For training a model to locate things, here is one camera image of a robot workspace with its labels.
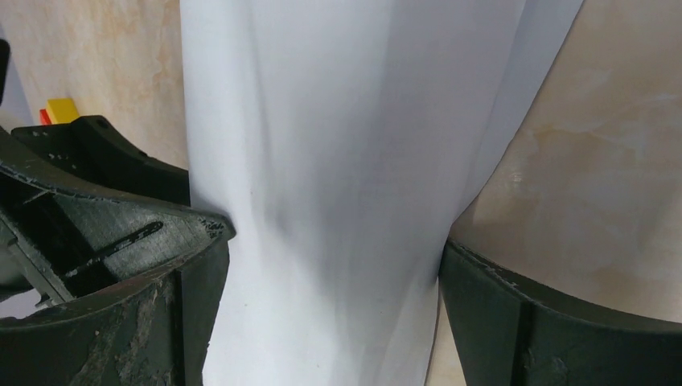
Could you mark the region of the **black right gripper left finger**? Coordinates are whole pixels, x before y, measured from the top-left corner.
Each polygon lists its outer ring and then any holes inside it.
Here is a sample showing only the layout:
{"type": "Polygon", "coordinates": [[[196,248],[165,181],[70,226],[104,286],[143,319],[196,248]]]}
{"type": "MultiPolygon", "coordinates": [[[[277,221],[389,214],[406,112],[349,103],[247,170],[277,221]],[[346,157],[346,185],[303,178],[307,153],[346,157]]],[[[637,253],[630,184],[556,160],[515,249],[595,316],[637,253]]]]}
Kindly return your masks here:
{"type": "Polygon", "coordinates": [[[199,385],[228,244],[22,319],[1,321],[4,385],[199,385]]]}

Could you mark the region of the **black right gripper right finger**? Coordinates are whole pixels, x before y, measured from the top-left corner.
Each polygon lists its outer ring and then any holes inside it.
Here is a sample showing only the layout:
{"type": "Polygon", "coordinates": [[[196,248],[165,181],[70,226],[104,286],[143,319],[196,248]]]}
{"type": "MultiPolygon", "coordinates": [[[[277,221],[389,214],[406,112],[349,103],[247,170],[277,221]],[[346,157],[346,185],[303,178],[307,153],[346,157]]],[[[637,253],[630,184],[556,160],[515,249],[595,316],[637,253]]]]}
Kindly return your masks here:
{"type": "Polygon", "coordinates": [[[681,325],[564,294],[447,242],[439,285],[469,385],[678,385],[681,325]]]}

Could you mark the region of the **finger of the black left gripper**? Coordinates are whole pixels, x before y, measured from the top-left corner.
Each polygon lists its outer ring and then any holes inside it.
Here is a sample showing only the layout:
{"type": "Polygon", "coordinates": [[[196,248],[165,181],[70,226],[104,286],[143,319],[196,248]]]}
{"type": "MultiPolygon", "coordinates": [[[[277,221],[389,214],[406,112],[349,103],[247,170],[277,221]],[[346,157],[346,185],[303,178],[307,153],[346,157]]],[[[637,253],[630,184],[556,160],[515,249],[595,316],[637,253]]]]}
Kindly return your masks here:
{"type": "Polygon", "coordinates": [[[234,234],[223,216],[90,183],[1,134],[2,299],[72,302],[234,234]]]}
{"type": "Polygon", "coordinates": [[[184,206],[188,171],[138,149],[102,116],[19,127],[11,136],[49,164],[96,185],[184,206]]]}

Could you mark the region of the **white paper sheet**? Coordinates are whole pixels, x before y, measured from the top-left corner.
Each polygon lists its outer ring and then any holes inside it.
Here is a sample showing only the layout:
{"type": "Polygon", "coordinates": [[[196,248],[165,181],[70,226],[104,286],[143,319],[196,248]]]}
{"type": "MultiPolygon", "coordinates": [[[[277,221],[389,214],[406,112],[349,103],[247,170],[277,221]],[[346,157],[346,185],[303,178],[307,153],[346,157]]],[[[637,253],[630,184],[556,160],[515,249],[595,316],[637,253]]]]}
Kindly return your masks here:
{"type": "Polygon", "coordinates": [[[450,227],[579,1],[183,1],[191,202],[236,229],[207,385],[422,385],[450,227]]]}

